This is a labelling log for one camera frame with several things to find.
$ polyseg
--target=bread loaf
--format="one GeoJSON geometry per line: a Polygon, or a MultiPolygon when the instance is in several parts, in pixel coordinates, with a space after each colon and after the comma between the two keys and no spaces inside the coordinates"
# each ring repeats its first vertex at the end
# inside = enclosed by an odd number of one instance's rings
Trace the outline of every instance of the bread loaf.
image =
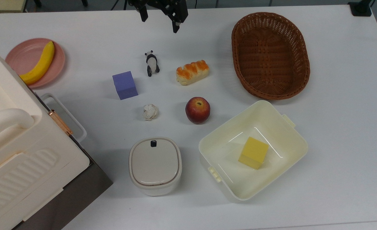
{"type": "Polygon", "coordinates": [[[209,66],[204,60],[200,60],[178,67],[176,77],[182,86],[186,86],[207,77],[209,72],[209,66]]]}

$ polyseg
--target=purple block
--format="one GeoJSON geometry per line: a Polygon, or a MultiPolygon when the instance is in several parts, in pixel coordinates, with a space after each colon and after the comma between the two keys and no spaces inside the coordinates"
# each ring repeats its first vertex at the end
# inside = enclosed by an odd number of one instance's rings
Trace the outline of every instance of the purple block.
{"type": "Polygon", "coordinates": [[[114,87],[121,100],[138,95],[131,71],[116,74],[112,77],[114,87]]]}

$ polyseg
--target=round lid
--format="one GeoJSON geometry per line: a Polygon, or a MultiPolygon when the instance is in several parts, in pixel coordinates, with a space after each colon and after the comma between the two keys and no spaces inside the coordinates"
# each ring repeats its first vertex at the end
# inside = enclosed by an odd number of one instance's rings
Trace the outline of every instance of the round lid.
{"type": "Polygon", "coordinates": [[[133,177],[142,185],[170,182],[179,170],[177,149],[168,140],[159,138],[143,140],[131,154],[133,177]]]}

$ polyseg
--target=panda figurine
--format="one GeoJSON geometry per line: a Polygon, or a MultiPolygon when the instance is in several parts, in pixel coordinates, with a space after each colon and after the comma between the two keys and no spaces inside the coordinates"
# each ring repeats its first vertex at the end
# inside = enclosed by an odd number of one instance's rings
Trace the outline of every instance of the panda figurine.
{"type": "Polygon", "coordinates": [[[158,59],[153,54],[153,50],[144,54],[146,56],[146,63],[147,63],[147,75],[152,77],[152,73],[158,73],[160,71],[158,66],[158,59]]]}

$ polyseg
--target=banana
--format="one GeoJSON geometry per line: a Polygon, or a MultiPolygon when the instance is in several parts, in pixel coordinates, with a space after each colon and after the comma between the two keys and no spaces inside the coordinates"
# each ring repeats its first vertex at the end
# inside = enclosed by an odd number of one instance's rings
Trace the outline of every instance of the banana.
{"type": "Polygon", "coordinates": [[[42,51],[41,58],[39,58],[36,66],[26,74],[21,74],[19,77],[27,85],[37,82],[47,72],[52,59],[54,58],[55,47],[52,41],[48,42],[42,51]]]}

